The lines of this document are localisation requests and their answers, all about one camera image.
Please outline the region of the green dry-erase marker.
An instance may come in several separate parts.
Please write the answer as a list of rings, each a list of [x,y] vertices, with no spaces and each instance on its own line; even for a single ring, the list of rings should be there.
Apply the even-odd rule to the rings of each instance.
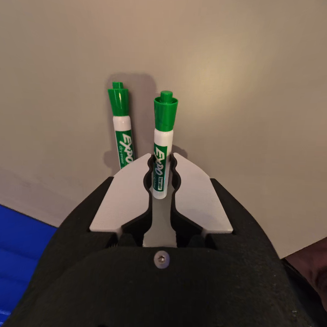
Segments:
[[[167,195],[173,128],[177,113],[178,100],[171,91],[161,91],[154,99],[154,146],[153,146],[153,196],[164,199]]]
[[[122,82],[112,82],[108,89],[108,96],[112,108],[113,128],[120,169],[135,160],[131,119],[129,116],[129,90]]]

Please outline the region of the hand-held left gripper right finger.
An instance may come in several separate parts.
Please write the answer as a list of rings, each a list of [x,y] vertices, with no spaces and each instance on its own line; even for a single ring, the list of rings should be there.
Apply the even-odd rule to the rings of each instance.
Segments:
[[[233,228],[210,177],[194,163],[173,153],[170,222],[177,235],[232,233]]]

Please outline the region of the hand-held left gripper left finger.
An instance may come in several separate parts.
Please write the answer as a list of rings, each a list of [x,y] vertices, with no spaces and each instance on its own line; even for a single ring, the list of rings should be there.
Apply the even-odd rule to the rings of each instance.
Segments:
[[[149,208],[144,178],[149,172],[147,153],[117,172],[90,225],[92,232],[123,233],[123,226]]]

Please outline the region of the blue plastic bin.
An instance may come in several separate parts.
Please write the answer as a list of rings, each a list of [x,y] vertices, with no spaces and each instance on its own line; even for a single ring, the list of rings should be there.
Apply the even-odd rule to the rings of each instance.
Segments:
[[[0,326],[21,300],[56,230],[0,205]]]

